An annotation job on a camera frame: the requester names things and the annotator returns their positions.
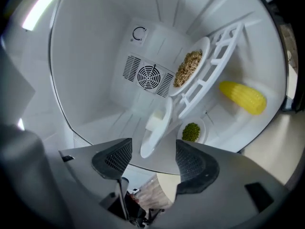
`white wall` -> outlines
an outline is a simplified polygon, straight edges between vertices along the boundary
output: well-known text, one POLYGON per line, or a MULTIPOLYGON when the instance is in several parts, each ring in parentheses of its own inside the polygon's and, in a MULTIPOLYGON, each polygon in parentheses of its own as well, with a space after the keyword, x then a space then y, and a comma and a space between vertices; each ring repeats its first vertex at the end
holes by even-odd
POLYGON ((114 61, 129 17, 111 0, 62 0, 51 40, 55 87, 71 126, 108 102, 114 61))
POLYGON ((5 51, 35 90, 20 117, 25 129, 42 139, 46 150, 74 148, 73 132, 53 94, 48 62, 50 21, 57 2, 49 5, 33 31, 23 29, 22 18, 15 13, 3 35, 5 51))

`ventilation fan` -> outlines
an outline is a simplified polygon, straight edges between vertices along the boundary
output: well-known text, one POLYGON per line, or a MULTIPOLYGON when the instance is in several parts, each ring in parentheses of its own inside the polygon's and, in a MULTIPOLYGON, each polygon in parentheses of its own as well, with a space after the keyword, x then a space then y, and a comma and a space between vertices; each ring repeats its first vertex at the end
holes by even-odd
POLYGON ((156 88, 160 81, 160 73, 155 66, 144 66, 138 72, 138 83, 145 89, 156 88))
POLYGON ((151 93, 166 97, 174 73, 151 62, 142 56, 129 53, 123 71, 123 77, 138 87, 151 93))
POLYGON ((157 67, 156 64, 151 65, 147 62, 141 63, 137 73, 137 85, 145 90, 155 93, 165 75, 165 72, 157 67))

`window light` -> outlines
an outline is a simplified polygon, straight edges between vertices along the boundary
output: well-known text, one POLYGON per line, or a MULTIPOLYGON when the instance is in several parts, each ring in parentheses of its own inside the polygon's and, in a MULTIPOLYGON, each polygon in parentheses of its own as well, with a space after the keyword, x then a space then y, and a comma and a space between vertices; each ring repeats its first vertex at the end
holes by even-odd
POLYGON ((26 30, 32 31, 39 18, 52 1, 53 0, 38 0, 30 10, 27 18, 23 22, 22 27, 26 30))

